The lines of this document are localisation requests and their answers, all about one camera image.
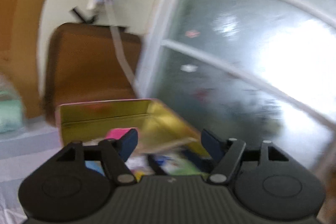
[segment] white screw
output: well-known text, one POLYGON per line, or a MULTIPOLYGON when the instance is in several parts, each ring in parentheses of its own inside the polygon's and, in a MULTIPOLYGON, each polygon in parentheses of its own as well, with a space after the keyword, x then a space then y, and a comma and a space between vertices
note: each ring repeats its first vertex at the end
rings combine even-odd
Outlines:
POLYGON ((198 66, 187 64, 187 65, 182 65, 181 70, 185 72, 195 72, 197 71, 198 66))
POLYGON ((176 181, 177 181, 176 178, 170 178, 170 179, 168 179, 168 182, 169 182, 169 183, 173 183, 173 182, 176 182, 176 181))
POLYGON ((134 181, 134 176, 130 174, 122 174, 117 177, 117 180, 120 183, 131 183, 134 181))
POLYGON ((225 182, 227 179, 227 177, 225 175, 222 175, 222 174, 213 174, 210 176, 210 180, 213 182, 213 183, 223 183, 225 182))

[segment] white door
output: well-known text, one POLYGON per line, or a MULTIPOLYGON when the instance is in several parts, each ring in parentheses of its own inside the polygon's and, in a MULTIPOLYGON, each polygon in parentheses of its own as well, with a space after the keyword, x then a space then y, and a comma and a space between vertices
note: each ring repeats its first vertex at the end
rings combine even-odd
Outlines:
POLYGON ((137 74, 198 130, 308 168, 336 121, 336 0, 162 0, 137 74))

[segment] red sticker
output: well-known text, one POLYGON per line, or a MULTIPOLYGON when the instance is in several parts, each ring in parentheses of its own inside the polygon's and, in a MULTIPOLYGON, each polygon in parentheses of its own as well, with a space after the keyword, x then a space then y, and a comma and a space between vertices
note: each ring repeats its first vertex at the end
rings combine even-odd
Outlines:
POLYGON ((209 95, 209 89, 198 89, 194 93, 194 97, 202 103, 208 101, 208 95, 209 95))
POLYGON ((189 38, 198 37, 200 34, 201 33, 199 31, 196 31, 196 30, 190 30, 190 31, 185 32, 185 36, 189 37, 189 38))

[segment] pink sticky note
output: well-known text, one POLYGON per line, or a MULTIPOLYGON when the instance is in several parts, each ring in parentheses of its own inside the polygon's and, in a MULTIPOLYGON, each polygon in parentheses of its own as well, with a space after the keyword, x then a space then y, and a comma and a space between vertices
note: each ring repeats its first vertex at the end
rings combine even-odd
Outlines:
POLYGON ((132 127, 130 128, 115 128, 110 130, 107 135, 106 139, 120 139, 122 136, 124 136, 128 131, 130 131, 132 127))

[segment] mint green cloth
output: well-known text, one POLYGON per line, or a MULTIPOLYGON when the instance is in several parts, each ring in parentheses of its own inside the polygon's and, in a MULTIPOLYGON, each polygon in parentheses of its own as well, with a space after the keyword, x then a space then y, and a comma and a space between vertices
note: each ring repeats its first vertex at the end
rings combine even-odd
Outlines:
POLYGON ((23 126, 23 105, 20 98, 14 98, 14 94, 0 92, 0 133, 17 130, 23 126))

